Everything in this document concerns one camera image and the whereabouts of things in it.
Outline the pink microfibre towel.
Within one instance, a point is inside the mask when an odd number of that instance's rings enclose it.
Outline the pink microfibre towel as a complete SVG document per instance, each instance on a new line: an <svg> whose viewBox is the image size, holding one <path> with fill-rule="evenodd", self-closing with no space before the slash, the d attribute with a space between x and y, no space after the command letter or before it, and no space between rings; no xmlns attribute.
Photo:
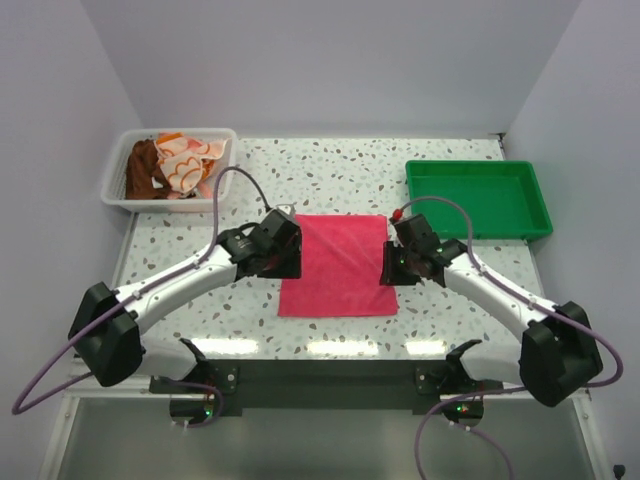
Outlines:
<svg viewBox="0 0 640 480"><path fill-rule="evenodd" d="M387 221L380 215L296 216L301 277L281 284L278 315L299 318L392 316L395 289L380 284Z"/></svg>

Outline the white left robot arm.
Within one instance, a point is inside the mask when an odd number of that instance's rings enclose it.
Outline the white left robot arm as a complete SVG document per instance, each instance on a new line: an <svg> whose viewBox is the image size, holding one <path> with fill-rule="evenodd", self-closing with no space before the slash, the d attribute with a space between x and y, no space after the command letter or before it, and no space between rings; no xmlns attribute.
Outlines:
<svg viewBox="0 0 640 480"><path fill-rule="evenodd" d="M193 299L246 277L298 279L302 233L290 205L257 224L225 230L193 256L134 284L85 293L69 331L77 355L103 387L133 375L165 377L185 392L208 379L202 352L189 340L146 338L157 322Z"/></svg>

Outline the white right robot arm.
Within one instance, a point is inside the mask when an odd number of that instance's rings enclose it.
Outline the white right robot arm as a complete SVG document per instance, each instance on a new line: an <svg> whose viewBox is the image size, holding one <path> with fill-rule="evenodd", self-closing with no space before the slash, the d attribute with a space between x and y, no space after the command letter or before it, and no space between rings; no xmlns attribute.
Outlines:
<svg viewBox="0 0 640 480"><path fill-rule="evenodd" d="M383 246L385 286L413 286L425 280L471 301L515 338L492 347L474 339L446 356L445 382L457 392L495 381L522 386L539 403L554 407L603 370L584 309L535 295L506 279L457 239L443 241L421 215L395 211L396 237Z"/></svg>

